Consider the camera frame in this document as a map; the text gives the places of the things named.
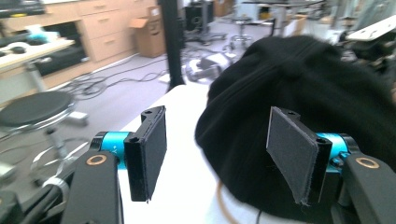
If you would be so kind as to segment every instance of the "black pole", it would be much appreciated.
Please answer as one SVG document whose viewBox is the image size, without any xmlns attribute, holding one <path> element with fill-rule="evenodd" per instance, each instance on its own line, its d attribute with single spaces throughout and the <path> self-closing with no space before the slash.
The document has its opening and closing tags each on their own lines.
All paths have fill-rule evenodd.
<svg viewBox="0 0 396 224">
<path fill-rule="evenodd" d="M 161 0 L 158 1 L 161 5 L 163 13 L 163 30 L 165 34 L 166 53 L 168 55 L 169 67 L 169 89 L 172 90 L 178 85 L 184 85 L 184 80 L 181 75 L 181 61 L 180 61 L 180 44 L 179 31 L 177 22 L 177 1 L 175 0 Z"/>
</svg>

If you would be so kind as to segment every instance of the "wooden cabinet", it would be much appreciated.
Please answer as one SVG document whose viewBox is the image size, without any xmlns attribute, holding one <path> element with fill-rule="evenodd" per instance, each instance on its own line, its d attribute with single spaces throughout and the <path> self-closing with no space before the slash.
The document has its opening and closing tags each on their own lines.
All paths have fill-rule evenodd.
<svg viewBox="0 0 396 224">
<path fill-rule="evenodd" d="M 47 86 L 54 87 L 136 53 L 134 30 L 129 27 L 129 21 L 146 16 L 147 7 L 152 6 L 156 6 L 156 0 L 84 0 L 48 4 L 46 14 L 9 19 L 6 27 L 15 32 L 33 24 L 45 27 L 70 21 L 75 23 L 89 60 L 45 76 Z"/>
</svg>

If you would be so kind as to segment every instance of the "stool leg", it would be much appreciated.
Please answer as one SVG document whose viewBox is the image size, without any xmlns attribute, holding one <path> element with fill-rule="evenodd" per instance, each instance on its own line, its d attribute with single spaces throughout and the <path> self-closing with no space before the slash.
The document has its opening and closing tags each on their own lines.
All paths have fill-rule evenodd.
<svg viewBox="0 0 396 224">
<path fill-rule="evenodd" d="M 56 159 L 63 159 L 67 156 L 67 148 L 64 145 L 64 140 L 56 133 L 56 129 L 51 128 L 46 131 L 50 143 L 56 150 Z"/>
</svg>

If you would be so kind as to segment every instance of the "black beanie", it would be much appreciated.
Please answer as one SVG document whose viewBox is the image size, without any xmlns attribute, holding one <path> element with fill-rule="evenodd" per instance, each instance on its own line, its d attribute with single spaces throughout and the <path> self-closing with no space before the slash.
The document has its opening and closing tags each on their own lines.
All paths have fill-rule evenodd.
<svg viewBox="0 0 396 224">
<path fill-rule="evenodd" d="M 385 83 L 312 37 L 266 37 L 212 83 L 195 130 L 207 160 L 239 201 L 278 217 L 331 222 L 329 207 L 294 202 L 267 153 L 271 106 L 300 114 L 313 132 L 350 135 L 364 154 L 396 170 L 396 107 Z"/>
</svg>

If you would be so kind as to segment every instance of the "teal object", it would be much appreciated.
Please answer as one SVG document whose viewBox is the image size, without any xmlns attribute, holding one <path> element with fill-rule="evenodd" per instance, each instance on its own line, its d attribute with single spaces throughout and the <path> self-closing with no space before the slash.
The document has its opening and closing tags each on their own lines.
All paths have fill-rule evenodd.
<svg viewBox="0 0 396 224">
<path fill-rule="evenodd" d="M 124 139 L 128 136 L 129 132 L 109 132 L 105 135 L 102 141 L 101 150 L 109 151 L 117 156 L 120 160 L 119 169 L 125 170 L 124 158 Z"/>
<path fill-rule="evenodd" d="M 337 169 L 330 165 L 330 160 L 338 157 L 340 152 L 348 152 L 347 144 L 344 141 L 344 138 L 337 133 L 317 133 L 317 136 L 327 138 L 332 142 L 332 150 L 330 152 L 329 165 L 327 166 L 326 172 L 339 173 Z"/>
</svg>

